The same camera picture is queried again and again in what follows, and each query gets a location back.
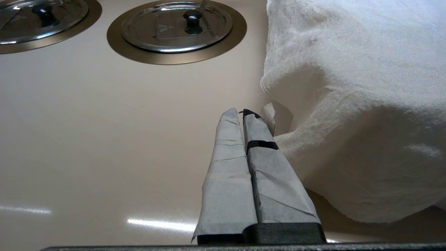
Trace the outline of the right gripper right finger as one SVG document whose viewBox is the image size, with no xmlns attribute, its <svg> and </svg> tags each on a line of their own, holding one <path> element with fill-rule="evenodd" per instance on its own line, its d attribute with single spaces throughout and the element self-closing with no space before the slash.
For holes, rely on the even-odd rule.
<svg viewBox="0 0 446 251">
<path fill-rule="evenodd" d="M 326 244 L 314 203 L 264 119 L 245 109 L 243 127 L 257 216 L 244 238 L 250 244 Z"/>
</svg>

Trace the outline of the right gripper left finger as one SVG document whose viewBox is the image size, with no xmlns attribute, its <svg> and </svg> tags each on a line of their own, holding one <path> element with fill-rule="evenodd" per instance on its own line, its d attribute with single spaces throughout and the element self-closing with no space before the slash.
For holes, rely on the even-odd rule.
<svg viewBox="0 0 446 251">
<path fill-rule="evenodd" d="M 258 223 L 252 178 L 238 113 L 231 108 L 217 124 L 202 205 L 193 239 L 198 244 L 242 244 L 243 231 Z"/>
</svg>

